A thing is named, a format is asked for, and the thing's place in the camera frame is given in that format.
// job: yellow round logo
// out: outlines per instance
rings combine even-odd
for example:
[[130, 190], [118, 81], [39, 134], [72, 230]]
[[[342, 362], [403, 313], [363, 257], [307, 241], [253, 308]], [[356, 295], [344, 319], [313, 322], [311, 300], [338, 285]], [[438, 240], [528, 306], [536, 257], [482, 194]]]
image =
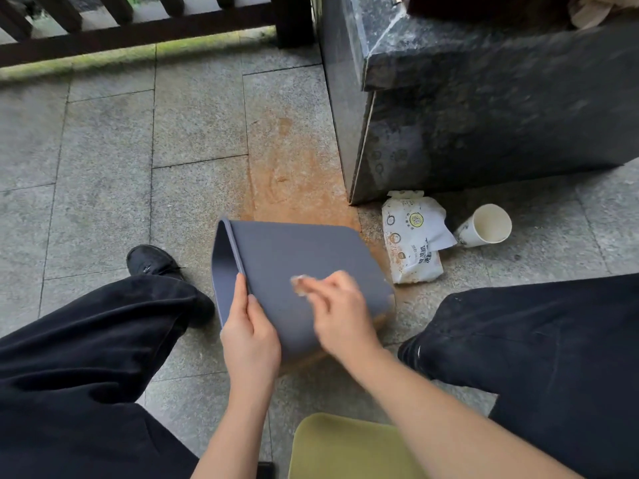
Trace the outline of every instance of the yellow round logo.
[[411, 213], [410, 217], [408, 217], [408, 221], [413, 227], [421, 227], [424, 223], [424, 217], [419, 213]]

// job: person's left hand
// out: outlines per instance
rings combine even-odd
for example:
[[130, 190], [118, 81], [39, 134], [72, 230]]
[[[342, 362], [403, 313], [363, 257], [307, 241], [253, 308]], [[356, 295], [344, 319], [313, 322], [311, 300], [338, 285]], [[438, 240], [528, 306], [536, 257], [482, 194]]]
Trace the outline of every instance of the person's left hand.
[[231, 379], [231, 398], [270, 398], [282, 346], [255, 296], [247, 296], [246, 278], [238, 274], [229, 318], [220, 334]]

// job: forearm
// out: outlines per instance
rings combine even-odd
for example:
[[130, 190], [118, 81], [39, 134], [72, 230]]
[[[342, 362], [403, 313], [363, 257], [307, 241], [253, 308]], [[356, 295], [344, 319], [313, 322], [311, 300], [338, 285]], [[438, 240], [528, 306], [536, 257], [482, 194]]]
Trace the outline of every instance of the forearm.
[[433, 479], [579, 477], [439, 390], [386, 350], [360, 354], [345, 366], [385, 410]]
[[191, 479], [255, 479], [267, 397], [229, 396], [229, 405]]

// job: stone tile floor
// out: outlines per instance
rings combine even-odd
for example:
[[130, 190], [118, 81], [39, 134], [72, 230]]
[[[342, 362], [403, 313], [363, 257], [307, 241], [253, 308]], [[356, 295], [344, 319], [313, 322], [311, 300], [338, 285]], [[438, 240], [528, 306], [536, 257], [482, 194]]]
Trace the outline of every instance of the stone tile floor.
[[[54, 76], [0, 82], [0, 335], [123, 278], [125, 253], [141, 242], [170, 251], [212, 295], [222, 215], [348, 225], [388, 271], [380, 204], [346, 202], [319, 50], [279, 51], [273, 36], [161, 44], [116, 63], [97, 57], [99, 68], [82, 59]], [[513, 234], [444, 251], [439, 280], [398, 287], [397, 317], [381, 334], [391, 348], [423, 329], [451, 292], [639, 271], [639, 160], [436, 198], [450, 227], [479, 204], [499, 204]], [[482, 413], [494, 403], [442, 387]], [[213, 323], [180, 339], [140, 403], [199, 455], [228, 390]], [[386, 420], [335, 362], [283, 377], [261, 449], [280, 477], [295, 428], [320, 410]]]

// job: paper cup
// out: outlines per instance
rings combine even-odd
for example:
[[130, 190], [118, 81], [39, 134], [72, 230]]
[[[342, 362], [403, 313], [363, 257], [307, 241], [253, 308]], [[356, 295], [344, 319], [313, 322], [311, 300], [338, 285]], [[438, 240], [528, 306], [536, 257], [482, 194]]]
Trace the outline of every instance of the paper cup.
[[462, 247], [499, 244], [508, 238], [513, 223], [506, 210], [489, 203], [479, 207], [455, 232]]

